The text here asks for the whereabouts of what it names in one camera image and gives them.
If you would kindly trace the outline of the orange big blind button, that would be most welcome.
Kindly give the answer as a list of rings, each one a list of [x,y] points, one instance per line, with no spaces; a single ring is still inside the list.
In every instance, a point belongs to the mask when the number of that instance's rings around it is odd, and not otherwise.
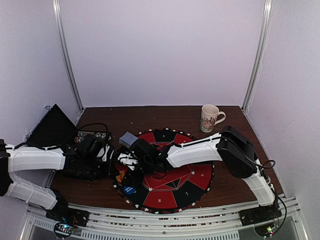
[[[116,181],[121,184],[125,178],[126,172],[124,170],[119,171],[118,175],[115,176]]]

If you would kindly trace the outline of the cream patterned ceramic mug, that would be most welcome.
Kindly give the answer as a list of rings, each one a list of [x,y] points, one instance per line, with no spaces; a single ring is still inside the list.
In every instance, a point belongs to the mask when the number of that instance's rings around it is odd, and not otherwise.
[[[200,130],[204,133],[211,133],[215,125],[223,122],[226,114],[212,104],[205,104],[201,107]]]

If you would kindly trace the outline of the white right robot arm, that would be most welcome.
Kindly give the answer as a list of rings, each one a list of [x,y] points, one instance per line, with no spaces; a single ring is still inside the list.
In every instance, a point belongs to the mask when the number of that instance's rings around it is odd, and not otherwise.
[[[172,141],[161,149],[129,132],[120,137],[119,142],[125,150],[118,154],[116,160],[127,166],[134,177],[220,161],[233,177],[243,180],[254,194],[259,205],[256,210],[259,220],[268,220],[279,209],[279,197],[271,178],[265,173],[276,162],[269,160],[261,163],[254,145],[230,125],[205,138],[183,143]]]

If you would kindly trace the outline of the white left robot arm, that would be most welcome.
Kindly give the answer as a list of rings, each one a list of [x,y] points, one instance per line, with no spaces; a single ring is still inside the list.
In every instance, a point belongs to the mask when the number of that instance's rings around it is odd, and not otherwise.
[[[73,214],[58,191],[31,183],[15,172],[55,170],[76,179],[103,179],[109,173],[114,152],[114,147],[107,140],[92,134],[73,146],[41,147],[29,142],[14,146],[1,140],[0,195],[39,205],[53,218],[67,222]]]

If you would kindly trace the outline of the right aluminium frame post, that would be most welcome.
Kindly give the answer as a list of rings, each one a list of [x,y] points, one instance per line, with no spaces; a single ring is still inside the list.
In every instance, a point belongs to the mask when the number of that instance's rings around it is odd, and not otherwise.
[[[268,44],[270,25],[272,21],[273,5],[274,5],[273,0],[264,1],[264,9],[262,14],[262,21],[260,26],[260,34],[259,34],[256,54],[253,62],[252,71],[250,74],[248,87],[247,87],[244,101],[242,104],[242,111],[245,114],[249,112],[249,108],[252,104],[255,91],[258,85],[258,81],[259,81],[259,77],[262,69],[263,56]]]

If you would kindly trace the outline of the round red black poker mat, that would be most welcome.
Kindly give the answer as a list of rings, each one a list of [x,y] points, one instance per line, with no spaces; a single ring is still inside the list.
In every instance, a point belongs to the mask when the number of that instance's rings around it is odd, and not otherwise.
[[[186,143],[196,140],[189,133],[175,129],[151,129],[135,135],[161,149],[171,142]],[[136,209],[153,214],[178,213],[193,207],[209,191],[214,177],[213,161],[185,165],[180,169],[167,171],[164,177],[146,174],[143,179],[132,179],[128,176],[128,168],[117,160],[114,163],[112,183],[114,189],[123,200]],[[125,171],[121,184],[116,181],[119,171]],[[136,193],[124,193],[124,186],[134,187]]]

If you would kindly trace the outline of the black poker chip case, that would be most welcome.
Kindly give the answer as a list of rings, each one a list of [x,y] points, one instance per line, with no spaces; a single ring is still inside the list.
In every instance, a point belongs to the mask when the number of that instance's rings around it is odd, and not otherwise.
[[[54,148],[66,151],[65,164],[60,173],[69,178],[89,181],[104,179],[108,175],[84,175],[81,171],[80,158],[76,153],[77,144],[92,134],[111,145],[111,133],[105,123],[88,123],[77,128],[64,112],[55,104],[41,119],[30,136],[26,139],[29,147],[41,149]]]

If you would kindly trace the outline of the blue small blind button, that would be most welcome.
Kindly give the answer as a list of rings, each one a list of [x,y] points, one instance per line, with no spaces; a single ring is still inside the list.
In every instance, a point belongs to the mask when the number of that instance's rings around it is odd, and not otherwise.
[[[132,195],[132,194],[136,193],[136,188],[132,187],[132,186],[124,186],[123,192],[127,195]]]

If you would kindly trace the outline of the blue backed card deck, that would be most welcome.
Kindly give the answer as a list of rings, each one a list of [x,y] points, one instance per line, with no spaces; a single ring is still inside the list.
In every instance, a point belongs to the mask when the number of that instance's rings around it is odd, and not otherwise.
[[[129,149],[136,140],[138,140],[138,137],[127,131],[119,138],[119,143]]]

